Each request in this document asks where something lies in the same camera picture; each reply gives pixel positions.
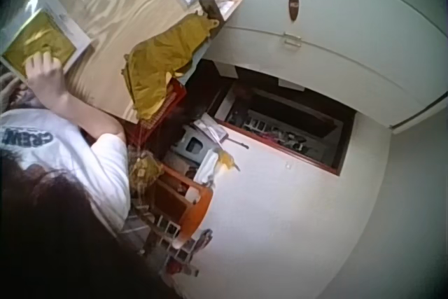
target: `cabinet handle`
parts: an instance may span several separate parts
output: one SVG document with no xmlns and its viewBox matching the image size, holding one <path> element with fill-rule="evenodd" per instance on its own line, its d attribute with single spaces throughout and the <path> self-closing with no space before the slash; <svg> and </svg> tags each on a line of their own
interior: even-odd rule
<svg viewBox="0 0 448 299">
<path fill-rule="evenodd" d="M 296 36 L 296 35 L 292 35 L 292 34 L 288 34 L 288 33 L 284 32 L 283 37 L 284 37 L 283 42 L 285 44 L 295 46 L 295 47 L 301 46 L 300 42 L 302 41 L 302 38 L 300 36 Z"/>
</svg>

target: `dark hair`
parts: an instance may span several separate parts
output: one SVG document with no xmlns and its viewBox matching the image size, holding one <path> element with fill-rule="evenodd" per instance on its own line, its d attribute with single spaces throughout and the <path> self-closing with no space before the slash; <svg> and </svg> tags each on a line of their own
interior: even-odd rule
<svg viewBox="0 0 448 299">
<path fill-rule="evenodd" d="M 178 298 L 93 213 L 82 185 L 1 151 L 2 287 L 23 297 Z"/>
</svg>

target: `person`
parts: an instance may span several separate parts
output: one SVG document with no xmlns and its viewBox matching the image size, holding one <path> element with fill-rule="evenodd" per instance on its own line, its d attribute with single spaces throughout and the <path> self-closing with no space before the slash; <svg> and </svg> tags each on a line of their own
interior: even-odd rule
<svg viewBox="0 0 448 299">
<path fill-rule="evenodd" d="M 3 289 L 19 297 L 178 298 L 118 236 L 130 209 L 121 124 L 74 97 L 50 53 L 36 53 L 25 69 L 44 109 L 16 102 L 4 111 L 20 82 L 0 77 Z"/>
<path fill-rule="evenodd" d="M 70 94 L 60 61 L 49 52 L 28 58 L 25 70 L 28 88 L 45 109 L 1 114 L 1 147 L 18 155 L 25 170 L 70 172 L 84 186 L 99 220 L 110 231 L 120 230 L 130 209 L 123 127 Z M 11 84 L 5 90 L 11 93 Z M 92 146 L 80 128 L 96 139 Z"/>
</svg>

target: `white t-shirt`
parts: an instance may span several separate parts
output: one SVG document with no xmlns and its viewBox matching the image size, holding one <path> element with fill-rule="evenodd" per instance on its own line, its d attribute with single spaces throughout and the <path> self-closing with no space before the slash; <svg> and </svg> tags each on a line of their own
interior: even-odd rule
<svg viewBox="0 0 448 299">
<path fill-rule="evenodd" d="M 71 173 L 90 195 L 98 219 L 112 231 L 123 227 L 130 192 L 127 149 L 120 138 L 103 134 L 89 146 L 76 125 L 45 109 L 7 111 L 0 126 L 1 147 L 20 156 L 21 168 L 38 164 Z"/>
</svg>

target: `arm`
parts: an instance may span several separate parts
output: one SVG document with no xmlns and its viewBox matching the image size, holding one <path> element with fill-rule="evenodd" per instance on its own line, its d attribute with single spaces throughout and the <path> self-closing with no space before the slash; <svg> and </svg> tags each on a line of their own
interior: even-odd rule
<svg viewBox="0 0 448 299">
<path fill-rule="evenodd" d="M 44 107 L 83 128 L 95 139 L 109 133 L 126 142 L 123 127 L 115 118 L 67 91 L 61 62 L 49 52 L 28 58 L 25 69 L 28 86 Z"/>
</svg>

